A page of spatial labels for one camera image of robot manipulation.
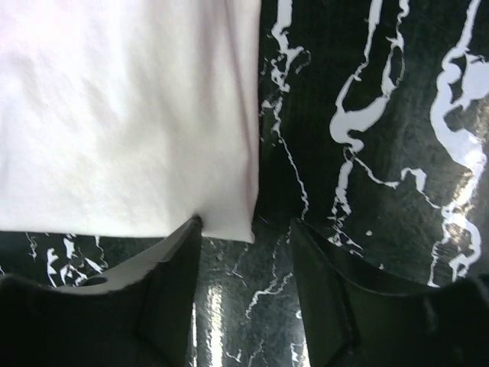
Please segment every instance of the black plastic piece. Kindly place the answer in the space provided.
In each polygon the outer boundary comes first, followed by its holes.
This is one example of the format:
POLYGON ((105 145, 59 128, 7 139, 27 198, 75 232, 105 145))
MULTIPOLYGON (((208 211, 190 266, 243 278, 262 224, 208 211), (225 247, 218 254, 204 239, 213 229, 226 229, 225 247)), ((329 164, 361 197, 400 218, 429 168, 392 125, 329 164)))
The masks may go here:
POLYGON ((80 287, 0 277, 0 365, 183 366, 201 228, 191 219, 80 287))
POLYGON ((291 225, 312 367, 489 366, 489 277, 430 288, 291 225))

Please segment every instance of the black plastic part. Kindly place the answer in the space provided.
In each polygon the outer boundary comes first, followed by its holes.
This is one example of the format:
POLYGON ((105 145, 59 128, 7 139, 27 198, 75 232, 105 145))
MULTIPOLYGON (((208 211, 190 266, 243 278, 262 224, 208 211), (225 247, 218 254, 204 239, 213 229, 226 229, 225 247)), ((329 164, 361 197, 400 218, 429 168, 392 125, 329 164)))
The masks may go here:
POLYGON ((430 288, 291 225, 312 367, 489 366, 489 277, 430 288))
POLYGON ((185 364, 200 219, 80 287, 0 277, 0 365, 185 364))

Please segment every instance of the white towel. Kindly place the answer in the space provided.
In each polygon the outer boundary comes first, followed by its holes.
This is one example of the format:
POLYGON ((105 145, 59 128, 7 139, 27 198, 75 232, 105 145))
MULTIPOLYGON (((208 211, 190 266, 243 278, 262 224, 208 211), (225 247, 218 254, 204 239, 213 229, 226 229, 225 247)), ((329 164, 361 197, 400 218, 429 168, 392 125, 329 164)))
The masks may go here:
POLYGON ((0 2, 0 230, 252 242, 260 5, 0 2))

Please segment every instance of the shiny black surface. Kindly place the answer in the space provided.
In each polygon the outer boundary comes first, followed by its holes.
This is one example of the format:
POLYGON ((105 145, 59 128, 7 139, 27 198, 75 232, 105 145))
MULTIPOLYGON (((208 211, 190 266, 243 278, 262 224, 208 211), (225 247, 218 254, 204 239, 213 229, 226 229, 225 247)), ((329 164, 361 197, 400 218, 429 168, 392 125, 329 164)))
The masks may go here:
MULTIPOLYGON (((488 32, 489 0, 263 0, 257 241, 204 241, 190 365, 308 366, 293 217, 422 284, 489 271, 488 32)), ((76 284, 156 241, 3 233, 0 266, 76 284)))

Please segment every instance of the marble pattern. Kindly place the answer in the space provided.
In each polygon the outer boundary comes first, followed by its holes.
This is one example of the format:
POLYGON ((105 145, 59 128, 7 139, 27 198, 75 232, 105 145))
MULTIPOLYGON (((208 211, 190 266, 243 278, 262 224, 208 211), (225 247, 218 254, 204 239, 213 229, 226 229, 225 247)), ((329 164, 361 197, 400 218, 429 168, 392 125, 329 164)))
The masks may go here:
MULTIPOLYGON (((489 0, 263 0, 257 242, 204 241, 189 365, 309 366, 292 217, 433 287, 488 272, 488 19, 489 0)), ((0 272, 77 286, 157 240, 0 233, 0 272)))

